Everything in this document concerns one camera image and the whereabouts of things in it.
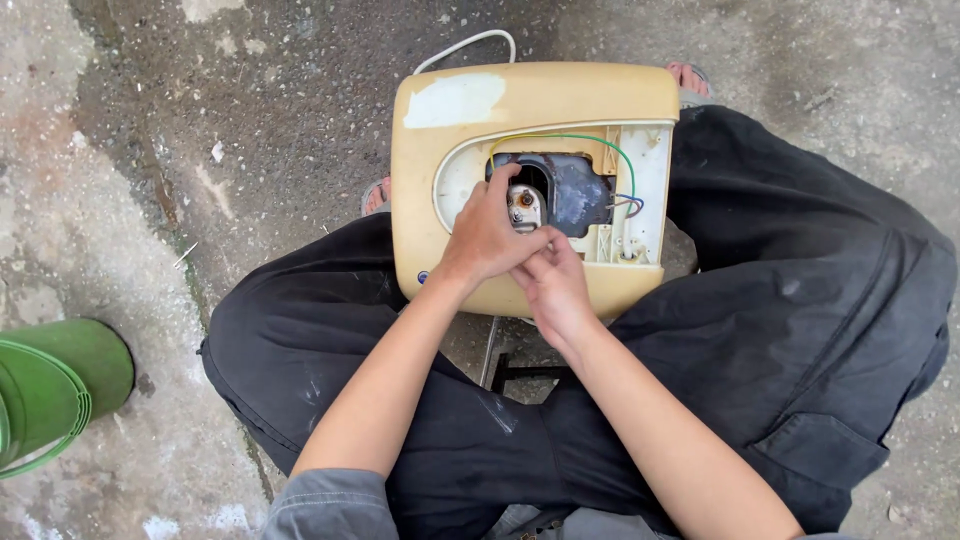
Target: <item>concrete floor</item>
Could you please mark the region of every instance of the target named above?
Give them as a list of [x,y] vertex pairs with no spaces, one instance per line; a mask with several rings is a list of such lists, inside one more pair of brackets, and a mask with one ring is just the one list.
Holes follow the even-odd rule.
[[[356,4],[0,1],[0,328],[96,317],[138,369],[122,410],[0,483],[0,537],[255,536],[281,480],[205,381],[204,321],[258,264],[356,215],[388,172],[396,86],[482,30],[512,32],[519,61],[695,61],[722,103],[960,240],[953,0]],[[491,40],[444,65],[504,58]],[[679,252],[675,272],[688,265]],[[904,408],[846,531],[960,537],[950,316],[947,367]],[[489,323],[462,316],[444,345],[472,376]],[[504,335],[537,349],[528,330]]]

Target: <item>sandal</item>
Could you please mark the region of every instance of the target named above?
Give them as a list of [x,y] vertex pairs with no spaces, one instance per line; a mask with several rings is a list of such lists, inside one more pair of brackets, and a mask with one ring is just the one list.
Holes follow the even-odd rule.
[[687,88],[680,88],[680,109],[691,109],[694,107],[702,107],[704,105],[716,105],[716,100],[713,99],[713,86],[710,85],[710,78],[707,76],[707,72],[701,69],[696,64],[690,64],[690,70],[697,74],[697,77],[707,83],[707,92],[710,93],[710,97],[700,95],[693,90]]
[[367,213],[367,202],[370,200],[370,196],[373,195],[373,190],[379,187],[380,188],[380,199],[383,199],[383,181],[378,180],[373,184],[367,186],[367,190],[363,192],[363,198],[360,199],[360,217],[367,217],[380,212],[389,212],[390,211],[390,201],[383,201],[383,204],[379,207],[376,207],[372,212]]

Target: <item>left hand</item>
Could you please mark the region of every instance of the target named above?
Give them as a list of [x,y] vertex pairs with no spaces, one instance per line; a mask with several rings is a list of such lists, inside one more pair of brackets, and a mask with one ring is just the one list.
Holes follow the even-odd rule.
[[546,247],[551,227],[529,234],[514,231],[507,214],[507,187],[520,172],[508,163],[493,171],[490,182],[479,182],[453,224],[453,236],[434,270],[468,280],[470,290],[481,282],[518,266]]

